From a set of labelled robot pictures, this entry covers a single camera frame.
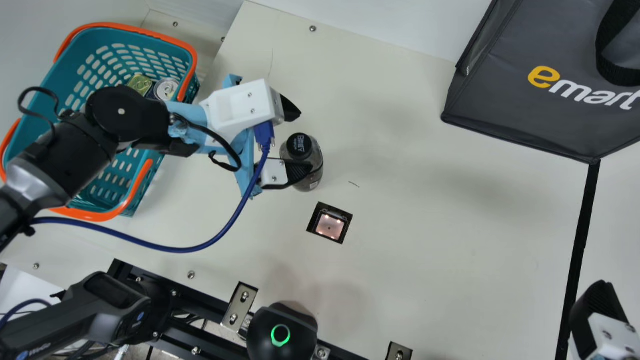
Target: gold can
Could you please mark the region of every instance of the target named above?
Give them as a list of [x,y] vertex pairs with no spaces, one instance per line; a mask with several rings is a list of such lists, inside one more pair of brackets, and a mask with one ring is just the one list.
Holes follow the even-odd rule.
[[154,87],[154,82],[142,74],[136,74],[129,80],[127,86],[145,96]]

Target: white table surface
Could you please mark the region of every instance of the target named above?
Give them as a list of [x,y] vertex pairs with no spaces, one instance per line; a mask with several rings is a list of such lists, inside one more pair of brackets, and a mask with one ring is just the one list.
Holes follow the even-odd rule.
[[[258,196],[224,239],[194,254],[41,225],[0,261],[62,287],[113,258],[225,300],[246,282],[259,289],[254,310],[296,300],[322,340],[370,359],[389,341],[414,359],[552,358],[587,166],[444,124],[453,63],[311,24],[245,3],[200,93],[229,73],[267,78],[303,112],[276,128],[278,145],[298,131],[321,144],[318,189]],[[613,281],[632,321],[640,194],[625,156],[634,152],[602,167],[581,283]],[[207,157],[167,157],[135,217],[106,225],[190,246],[217,233],[239,199],[234,177]],[[353,214],[343,245],[305,232],[319,201]]]

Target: dark plastic bottle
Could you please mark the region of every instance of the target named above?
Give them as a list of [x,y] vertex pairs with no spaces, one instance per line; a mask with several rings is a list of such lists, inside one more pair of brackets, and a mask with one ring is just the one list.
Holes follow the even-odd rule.
[[309,135],[296,133],[280,146],[280,158],[285,160],[306,161],[313,164],[306,178],[293,187],[301,192],[310,192],[317,188],[322,180],[324,160],[318,141]]

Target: gray shopping bag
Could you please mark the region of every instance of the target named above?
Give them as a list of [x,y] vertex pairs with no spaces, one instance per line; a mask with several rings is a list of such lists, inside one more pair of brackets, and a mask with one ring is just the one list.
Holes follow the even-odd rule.
[[442,120],[594,164],[640,140],[635,0],[494,0]]

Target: black bottle cap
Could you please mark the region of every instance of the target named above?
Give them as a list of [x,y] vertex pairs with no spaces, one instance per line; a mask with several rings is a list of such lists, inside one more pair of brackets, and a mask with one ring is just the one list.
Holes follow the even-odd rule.
[[309,135],[296,133],[287,140],[287,151],[294,160],[304,160],[313,152],[313,142]]

